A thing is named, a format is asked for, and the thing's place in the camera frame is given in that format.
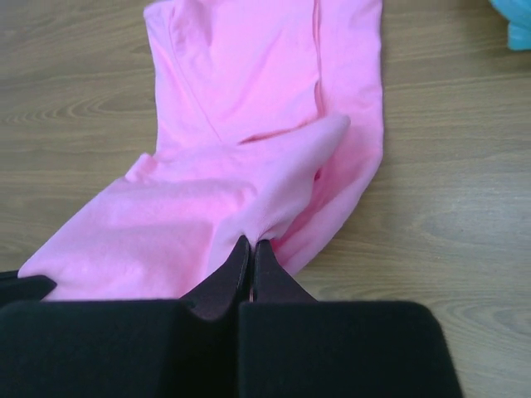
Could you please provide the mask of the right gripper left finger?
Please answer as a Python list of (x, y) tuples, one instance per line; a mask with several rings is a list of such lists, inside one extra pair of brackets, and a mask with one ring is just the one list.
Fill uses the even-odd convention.
[(1, 305), (4, 397), (233, 397), (251, 246), (180, 299)]

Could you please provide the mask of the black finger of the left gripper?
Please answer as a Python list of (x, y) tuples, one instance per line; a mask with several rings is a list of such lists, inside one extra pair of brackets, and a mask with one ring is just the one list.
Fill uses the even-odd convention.
[(39, 301), (54, 288), (56, 282), (45, 275), (19, 278), (18, 271), (6, 271), (0, 274), (0, 304), (9, 305), (18, 301)]

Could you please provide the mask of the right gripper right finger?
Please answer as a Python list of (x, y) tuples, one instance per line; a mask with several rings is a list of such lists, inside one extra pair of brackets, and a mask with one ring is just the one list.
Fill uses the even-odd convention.
[(441, 325), (408, 301), (319, 301), (256, 247), (238, 315), (241, 397), (460, 397)]

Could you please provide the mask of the pink t shirt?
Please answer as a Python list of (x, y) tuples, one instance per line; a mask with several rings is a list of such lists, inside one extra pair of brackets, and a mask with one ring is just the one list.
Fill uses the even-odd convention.
[(144, 10), (156, 149), (19, 270), (51, 300), (175, 299), (241, 236), (290, 273), (334, 237), (383, 151), (379, 1), (158, 1)]

